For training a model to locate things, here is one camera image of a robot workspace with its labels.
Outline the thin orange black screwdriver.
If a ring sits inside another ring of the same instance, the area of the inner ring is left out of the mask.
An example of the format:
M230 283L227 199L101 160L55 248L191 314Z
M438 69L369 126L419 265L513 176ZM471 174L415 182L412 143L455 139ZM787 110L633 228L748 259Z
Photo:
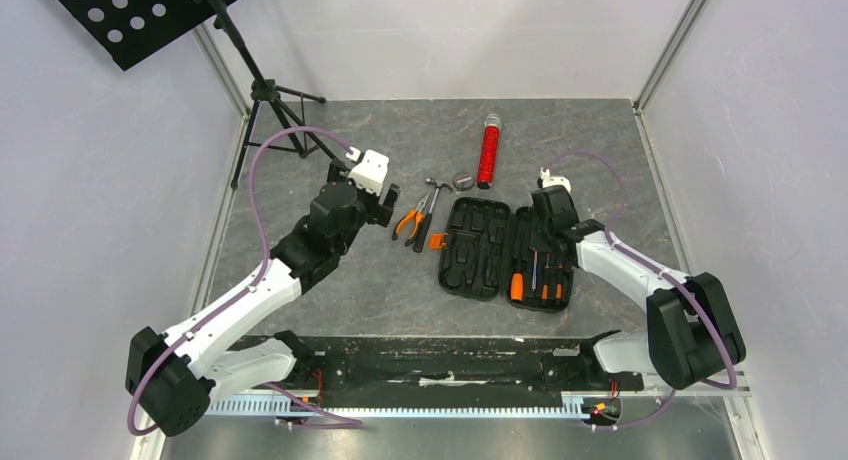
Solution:
M550 254L546 254L546 262L541 270L541 280L542 280L542 289L540 294L540 303L542 306L548 305L548 299L550 295L550 287L549 287L549 275L550 275Z

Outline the large orange handle screwdriver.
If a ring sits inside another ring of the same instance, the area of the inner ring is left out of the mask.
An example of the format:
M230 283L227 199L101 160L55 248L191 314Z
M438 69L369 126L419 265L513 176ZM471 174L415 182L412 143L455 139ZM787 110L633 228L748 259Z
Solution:
M510 300L522 302L524 298L524 240L518 240L513 258L513 274L510 281Z

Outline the black plastic tool case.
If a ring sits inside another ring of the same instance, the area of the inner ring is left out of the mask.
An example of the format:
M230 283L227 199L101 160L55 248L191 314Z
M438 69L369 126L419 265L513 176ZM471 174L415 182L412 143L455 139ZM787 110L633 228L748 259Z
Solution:
M490 301L498 296L517 308L559 313L565 311L573 291L574 273L558 264L550 254L550 295L548 305L542 306L541 270L546 254L538 250L537 285L534 296L529 296L528 234L532 228L533 209L523 206L512 210L501 201L461 197L457 199L448 216L446 228L430 235L428 247L440 252L437 281L447 293L478 300ZM522 302L510 300L510 281L513 258L518 240L524 240L524 298ZM564 269L563 299L554 301L556 270Z

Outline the small orange black screwdriver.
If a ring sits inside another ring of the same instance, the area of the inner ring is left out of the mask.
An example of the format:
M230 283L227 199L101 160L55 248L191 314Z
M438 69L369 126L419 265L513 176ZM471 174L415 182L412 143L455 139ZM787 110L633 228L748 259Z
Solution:
M528 267L529 267L529 296L535 295L536 285L537 285L537 272L538 272L538 250L539 250L539 238L537 230L532 227L528 234L528 249L530 250Z

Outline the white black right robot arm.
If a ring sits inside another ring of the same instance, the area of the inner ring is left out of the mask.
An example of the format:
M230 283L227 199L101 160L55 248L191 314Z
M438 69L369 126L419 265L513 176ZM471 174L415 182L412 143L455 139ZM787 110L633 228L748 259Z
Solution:
M633 301L646 330L610 331L582 346L580 380L602 388L617 373L655 374L669 387L696 383L733 389L736 366L747 357L722 282L666 267L620 240L606 225L579 219L570 192L555 185L531 194L536 234L544 251L568 270L592 274Z

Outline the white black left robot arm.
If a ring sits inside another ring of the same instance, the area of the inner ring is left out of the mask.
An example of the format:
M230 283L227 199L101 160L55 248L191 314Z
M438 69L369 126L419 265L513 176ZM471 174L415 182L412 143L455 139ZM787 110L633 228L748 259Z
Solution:
M312 352L292 333L241 350L233 344L339 265L366 224L388 225L400 188L386 181L387 156L353 150L331 165L309 213L225 295L161 333L146 327L130 343L126 389L168 437L191 428L209 406L244 390L283 381L307 385Z

